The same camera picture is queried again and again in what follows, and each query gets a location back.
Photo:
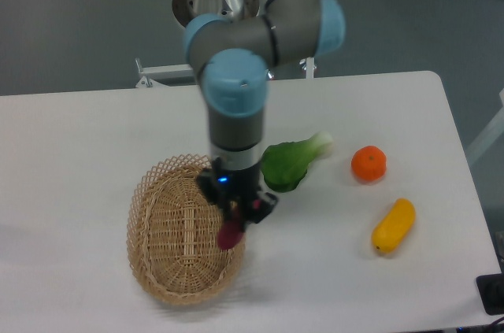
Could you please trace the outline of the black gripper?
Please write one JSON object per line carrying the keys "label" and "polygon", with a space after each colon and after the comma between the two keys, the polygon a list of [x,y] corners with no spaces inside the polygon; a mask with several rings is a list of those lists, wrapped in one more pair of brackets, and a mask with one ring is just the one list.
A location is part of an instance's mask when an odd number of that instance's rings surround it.
{"label": "black gripper", "polygon": [[240,230],[264,220],[276,207],[279,199],[264,192],[259,184],[261,163],[249,168],[230,170],[218,157],[196,177],[196,183],[210,204],[222,212],[223,222],[241,220]]}

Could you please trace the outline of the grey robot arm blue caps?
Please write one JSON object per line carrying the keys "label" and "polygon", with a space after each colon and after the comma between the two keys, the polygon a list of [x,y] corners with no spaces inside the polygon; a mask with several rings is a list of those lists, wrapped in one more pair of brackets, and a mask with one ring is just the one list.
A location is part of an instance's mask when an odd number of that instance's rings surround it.
{"label": "grey robot arm blue caps", "polygon": [[235,230],[259,223],[277,202],[259,184],[269,70],[332,52],[345,33],[336,0],[266,0],[260,16],[198,13],[187,24],[184,56],[209,121],[211,165],[197,182]]}

